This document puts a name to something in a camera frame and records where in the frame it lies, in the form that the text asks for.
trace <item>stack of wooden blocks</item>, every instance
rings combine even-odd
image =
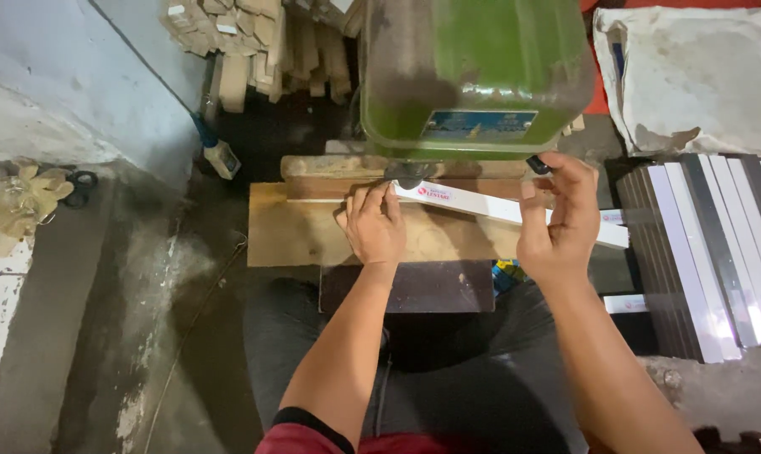
[[[339,15],[326,0],[288,8],[280,0],[166,0],[161,20],[186,52],[223,53],[219,98],[225,111],[240,113],[248,86],[276,103],[297,90],[323,97],[328,82],[330,98],[345,103],[352,86],[342,30],[358,33],[363,1]]]

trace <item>hand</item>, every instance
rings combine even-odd
[[[381,209],[384,202],[386,214]],[[393,184],[385,182],[372,190],[362,187],[355,191],[346,198],[346,210],[339,212],[335,220],[361,263],[396,266],[403,259],[406,225]]]
[[[576,158],[556,152],[541,153],[540,160],[553,169],[554,178],[535,179],[523,185],[518,262],[542,288],[587,283],[590,253],[599,234],[598,172]],[[557,197],[548,226],[545,195],[536,188]]]

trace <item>dark pants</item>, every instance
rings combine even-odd
[[[264,430],[328,321],[316,303],[313,284],[291,279],[274,280],[246,302],[246,360]],[[454,363],[429,372],[392,367],[400,356],[394,353],[399,346],[389,347],[392,330],[384,339],[363,436],[423,433],[464,436],[498,452],[587,452],[554,321],[537,286],[521,284],[499,299],[495,313],[470,317],[472,322],[433,346],[433,355],[424,343],[411,344],[424,359]],[[428,325],[420,330],[428,331]],[[486,336],[482,348],[479,336]],[[467,359],[456,364],[445,359],[446,351]]]

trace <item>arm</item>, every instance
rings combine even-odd
[[[524,184],[518,261],[554,315],[582,428],[619,454],[703,452],[588,281],[600,222],[597,171],[558,153],[540,158],[554,169],[554,179],[535,184],[557,196],[557,209],[547,226],[543,192]]]
[[[381,211],[386,202],[387,214]],[[296,368],[280,409],[307,410],[358,448],[381,348],[386,302],[406,249],[394,187],[355,192],[336,221],[364,268],[344,303]]]

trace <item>green machine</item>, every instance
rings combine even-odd
[[[577,0],[368,0],[364,41],[367,142],[415,181],[549,150],[593,94]]]

